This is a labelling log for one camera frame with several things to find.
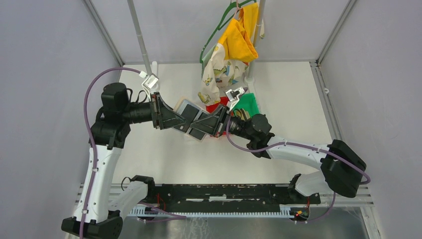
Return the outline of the left metal rack pole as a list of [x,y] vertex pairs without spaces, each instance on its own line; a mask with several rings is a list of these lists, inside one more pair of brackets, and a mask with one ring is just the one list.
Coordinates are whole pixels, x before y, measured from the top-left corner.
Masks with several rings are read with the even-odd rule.
[[134,1],[133,0],[127,0],[127,4],[129,7],[129,11],[130,11],[130,15],[131,15],[131,19],[134,25],[134,29],[135,29],[135,33],[136,33],[136,37],[137,37],[137,41],[141,50],[141,55],[142,55],[142,59],[145,65],[145,69],[146,72],[151,75],[152,74],[152,68],[151,68],[151,63],[148,57],[148,53],[146,50],[146,46],[145,46],[145,42],[143,39],[143,35],[142,35],[142,31],[140,28],[140,24],[139,24],[139,20],[138,20],[138,16],[137,16],[137,12],[135,9],[135,5],[134,5]]

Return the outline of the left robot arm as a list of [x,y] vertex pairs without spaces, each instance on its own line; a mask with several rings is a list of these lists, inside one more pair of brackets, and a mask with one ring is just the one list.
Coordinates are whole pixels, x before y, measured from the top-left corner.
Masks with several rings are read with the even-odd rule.
[[109,200],[130,125],[150,121],[155,128],[168,129],[187,121],[166,105],[158,92],[152,94],[150,102],[131,102],[123,83],[106,85],[101,100],[96,121],[88,127],[90,157],[81,198],[74,214],[61,224],[62,231],[82,239],[118,238],[124,219],[138,202],[150,203],[156,198],[154,179],[136,175],[127,189]]

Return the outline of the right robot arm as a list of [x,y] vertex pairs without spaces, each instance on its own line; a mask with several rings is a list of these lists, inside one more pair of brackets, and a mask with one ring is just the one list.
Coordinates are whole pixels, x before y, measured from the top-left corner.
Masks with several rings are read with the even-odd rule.
[[329,144],[311,144],[287,140],[271,132],[263,114],[248,119],[232,115],[227,107],[219,106],[211,114],[191,122],[192,129],[214,137],[226,133],[236,148],[256,157],[285,159],[316,169],[310,174],[297,174],[287,190],[293,203],[302,202],[314,193],[334,192],[354,198],[361,185],[369,184],[366,163],[342,140]]

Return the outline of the green clothes hanger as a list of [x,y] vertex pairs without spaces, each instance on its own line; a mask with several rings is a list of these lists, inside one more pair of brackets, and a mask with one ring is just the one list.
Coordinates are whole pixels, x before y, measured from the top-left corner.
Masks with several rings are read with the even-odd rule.
[[256,0],[243,0],[240,3],[237,2],[231,2],[227,8],[224,10],[221,19],[219,20],[219,23],[217,24],[217,26],[215,27],[215,29],[213,30],[213,32],[211,33],[210,37],[208,38],[208,40],[206,41],[205,45],[202,47],[201,53],[200,53],[200,59],[199,62],[203,65],[204,61],[205,61],[205,50],[207,49],[208,45],[211,43],[211,41],[213,40],[214,36],[216,35],[217,32],[219,32],[220,30],[222,30],[228,23],[229,23],[229,18],[230,17],[234,17],[235,16],[235,8],[237,7],[243,7],[249,3],[257,3]]

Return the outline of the right metal rack pole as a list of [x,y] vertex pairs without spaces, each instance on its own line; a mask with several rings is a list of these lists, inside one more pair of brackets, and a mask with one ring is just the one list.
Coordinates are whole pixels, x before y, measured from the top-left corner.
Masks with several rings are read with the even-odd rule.
[[[264,8],[265,8],[265,4],[266,4],[266,0],[260,0],[259,1],[259,12],[258,12],[258,19],[255,25],[255,32],[254,32],[254,39],[253,39],[253,46],[255,48],[256,51],[257,50],[257,44],[259,42],[260,39],[260,32],[261,32],[261,26],[262,26],[262,20],[263,20],[263,16],[264,16]],[[245,82],[246,83],[253,83],[254,79],[253,79],[253,71],[254,71],[254,66],[255,66],[255,60],[250,62],[249,64],[249,69],[248,69],[248,73],[247,76],[245,78]]]

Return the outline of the gold card with stripe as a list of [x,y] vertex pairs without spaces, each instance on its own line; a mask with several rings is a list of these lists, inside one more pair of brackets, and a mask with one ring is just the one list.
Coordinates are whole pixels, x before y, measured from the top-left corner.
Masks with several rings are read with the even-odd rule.
[[235,109],[234,113],[237,117],[241,118],[242,120],[248,120],[251,118],[250,114],[245,109]]

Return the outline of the beige card holder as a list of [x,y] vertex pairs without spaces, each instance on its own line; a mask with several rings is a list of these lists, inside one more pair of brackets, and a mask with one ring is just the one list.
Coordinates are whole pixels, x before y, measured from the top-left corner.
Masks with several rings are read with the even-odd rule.
[[197,141],[203,141],[207,134],[191,128],[191,123],[208,116],[209,112],[186,97],[180,98],[173,110],[186,119],[184,124],[175,126],[173,129],[183,133],[185,136],[190,136]]

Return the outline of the green plastic bin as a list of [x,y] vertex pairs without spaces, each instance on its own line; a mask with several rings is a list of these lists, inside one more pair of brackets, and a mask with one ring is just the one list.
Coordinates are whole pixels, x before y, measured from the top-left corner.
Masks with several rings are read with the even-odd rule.
[[244,94],[240,98],[238,104],[234,107],[233,111],[235,109],[245,109],[246,111],[248,111],[251,117],[260,113],[255,101],[254,94],[252,93]]

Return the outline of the metal rack pole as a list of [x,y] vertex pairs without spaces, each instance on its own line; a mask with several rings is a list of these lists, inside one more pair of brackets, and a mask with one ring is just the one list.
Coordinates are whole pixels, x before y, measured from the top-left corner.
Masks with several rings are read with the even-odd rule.
[[137,16],[137,12],[135,9],[135,5],[134,5],[134,1],[133,0],[127,0],[127,4],[129,7],[129,11],[130,11],[130,15],[131,15],[131,19],[134,25],[134,29],[135,29],[135,33],[136,33],[136,37],[137,37],[137,41],[141,50],[141,55],[142,55],[142,59],[145,65],[145,69],[146,72],[151,75],[152,74],[152,68],[151,68],[151,63],[148,57],[148,53],[146,50],[146,46],[145,46],[145,42],[143,39],[143,35],[142,35],[142,31],[140,28],[140,24],[139,24],[139,20],[138,20],[138,16]]
[[[265,4],[266,4],[266,0],[260,0],[259,1],[259,12],[258,12],[258,19],[255,25],[255,32],[254,32],[254,39],[253,39],[253,46],[255,48],[256,51],[257,50],[257,44],[259,42],[260,39],[260,32],[261,32],[261,26],[262,26],[262,20],[263,20],[263,16],[264,16],[264,8],[265,8]],[[249,64],[249,69],[248,69],[248,73],[247,76],[245,78],[245,82],[246,83],[253,83],[254,79],[253,79],[253,71],[254,71],[254,66],[255,66],[255,60],[250,62]]]

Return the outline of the left white rack foot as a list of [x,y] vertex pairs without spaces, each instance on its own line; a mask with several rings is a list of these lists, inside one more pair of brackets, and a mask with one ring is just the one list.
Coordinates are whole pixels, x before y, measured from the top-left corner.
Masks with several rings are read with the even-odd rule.
[[151,74],[153,74],[156,78],[158,78],[158,62],[153,61],[150,64],[150,67],[151,67]]

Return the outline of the red plastic bin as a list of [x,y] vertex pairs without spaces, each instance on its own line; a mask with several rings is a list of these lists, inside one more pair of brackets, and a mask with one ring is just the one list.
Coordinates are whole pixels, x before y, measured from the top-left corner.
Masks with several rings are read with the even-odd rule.
[[204,125],[207,127],[207,133],[211,137],[219,138],[226,134],[227,127],[231,118],[231,112],[228,110],[228,99],[223,103],[217,103],[213,110],[204,119]]

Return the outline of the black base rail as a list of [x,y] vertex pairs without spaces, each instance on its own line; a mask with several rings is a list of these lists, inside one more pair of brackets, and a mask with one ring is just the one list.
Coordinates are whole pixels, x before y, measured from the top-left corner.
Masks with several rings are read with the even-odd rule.
[[161,184],[144,199],[171,213],[272,213],[284,205],[319,204],[286,184]]

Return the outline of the yellow patterned garment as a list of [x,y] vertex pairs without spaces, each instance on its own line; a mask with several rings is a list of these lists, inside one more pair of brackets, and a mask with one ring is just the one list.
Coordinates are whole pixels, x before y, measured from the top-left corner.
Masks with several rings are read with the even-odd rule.
[[259,3],[237,7],[213,48],[205,55],[198,97],[205,106],[220,102],[220,90],[236,84],[258,58],[252,38],[258,19]]

